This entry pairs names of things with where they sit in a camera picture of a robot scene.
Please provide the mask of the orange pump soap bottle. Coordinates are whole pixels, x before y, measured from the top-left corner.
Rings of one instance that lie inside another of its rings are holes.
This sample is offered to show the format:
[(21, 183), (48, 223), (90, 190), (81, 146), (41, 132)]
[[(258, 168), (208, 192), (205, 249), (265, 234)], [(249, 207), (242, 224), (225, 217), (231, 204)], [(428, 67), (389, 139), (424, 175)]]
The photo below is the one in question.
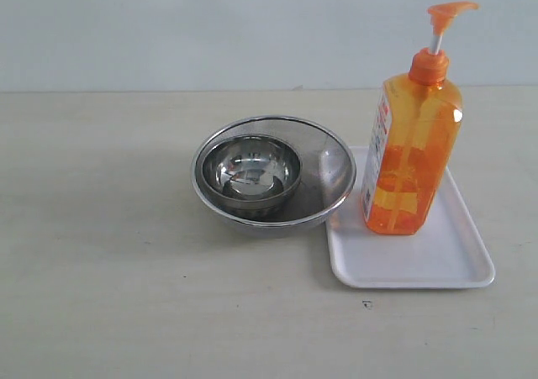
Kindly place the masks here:
[(377, 234), (412, 235), (427, 219), (463, 119), (440, 46), (453, 19), (477, 8), (469, 1), (429, 7), (430, 44), (408, 72), (382, 84), (360, 192), (365, 225)]

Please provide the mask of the steel mesh strainer bowl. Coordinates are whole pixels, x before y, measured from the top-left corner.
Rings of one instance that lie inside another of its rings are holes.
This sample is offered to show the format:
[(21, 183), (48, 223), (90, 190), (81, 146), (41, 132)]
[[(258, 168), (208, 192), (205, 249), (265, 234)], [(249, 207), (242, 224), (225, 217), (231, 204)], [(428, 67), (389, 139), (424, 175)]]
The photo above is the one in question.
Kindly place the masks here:
[[(235, 211), (219, 203), (204, 185), (201, 164), (210, 147), (240, 134), (283, 139), (301, 156), (301, 182), (280, 208)], [(356, 162), (348, 145), (320, 124), (293, 116), (254, 116), (224, 126), (200, 145), (191, 164), (191, 181), (200, 200), (234, 229), (259, 237), (284, 237), (322, 224), (341, 206), (356, 182)]]

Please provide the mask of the small stainless steel bowl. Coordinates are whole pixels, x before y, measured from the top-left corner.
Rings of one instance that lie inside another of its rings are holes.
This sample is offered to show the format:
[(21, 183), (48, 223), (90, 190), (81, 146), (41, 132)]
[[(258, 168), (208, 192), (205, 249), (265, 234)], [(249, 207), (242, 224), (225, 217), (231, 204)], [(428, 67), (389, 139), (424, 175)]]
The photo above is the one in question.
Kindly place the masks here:
[(288, 142), (268, 134), (240, 134), (210, 147), (204, 185), (235, 211), (280, 208), (298, 189), (303, 161)]

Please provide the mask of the white rectangular plastic tray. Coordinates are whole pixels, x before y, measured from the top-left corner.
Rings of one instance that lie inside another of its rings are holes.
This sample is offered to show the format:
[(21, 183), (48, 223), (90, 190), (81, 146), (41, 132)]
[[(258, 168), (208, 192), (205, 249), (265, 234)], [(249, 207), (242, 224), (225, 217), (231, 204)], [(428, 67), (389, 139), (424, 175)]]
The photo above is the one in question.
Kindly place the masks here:
[(327, 220), (330, 265), (360, 289), (486, 287), (495, 267), (451, 173), (445, 171), (423, 227), (411, 236), (374, 234), (362, 220), (361, 184)]

